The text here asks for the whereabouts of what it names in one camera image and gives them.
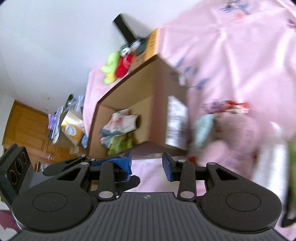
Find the wall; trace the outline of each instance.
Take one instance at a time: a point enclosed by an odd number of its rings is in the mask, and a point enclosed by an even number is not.
[[[0,144],[2,144],[7,120],[13,105],[14,99],[0,90]],[[0,155],[3,153],[3,146],[0,145]]]
[[[123,43],[112,24],[119,13],[153,30],[199,1],[6,0],[0,6],[0,88],[53,113],[70,93],[83,94],[89,72]]]

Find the wooden door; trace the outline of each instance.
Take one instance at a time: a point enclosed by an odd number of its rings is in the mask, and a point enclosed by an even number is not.
[[[69,154],[68,148],[52,145],[47,138],[47,126],[46,114],[15,101],[2,144],[4,148],[14,143],[26,147],[33,166],[37,161],[52,164],[76,157]]]

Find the red stuffed toy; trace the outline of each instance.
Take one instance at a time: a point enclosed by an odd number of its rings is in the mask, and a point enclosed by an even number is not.
[[[116,78],[122,78],[128,72],[131,62],[133,60],[133,54],[130,53],[125,57],[120,57],[117,68],[114,72]]]

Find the ribbed gray panel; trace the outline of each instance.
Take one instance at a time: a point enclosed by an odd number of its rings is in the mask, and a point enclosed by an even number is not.
[[[285,239],[274,230],[245,235],[219,229],[202,216],[194,203],[179,201],[173,193],[123,193],[113,202],[101,203],[88,220],[75,228],[55,234],[22,231],[12,239],[12,241],[100,240],[283,241]]]

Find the pink stuffed toy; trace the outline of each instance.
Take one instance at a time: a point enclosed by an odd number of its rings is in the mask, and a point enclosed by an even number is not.
[[[198,158],[197,165],[216,162],[250,178],[254,153],[259,140],[256,121],[246,114],[221,113],[217,119],[220,140],[210,143]]]

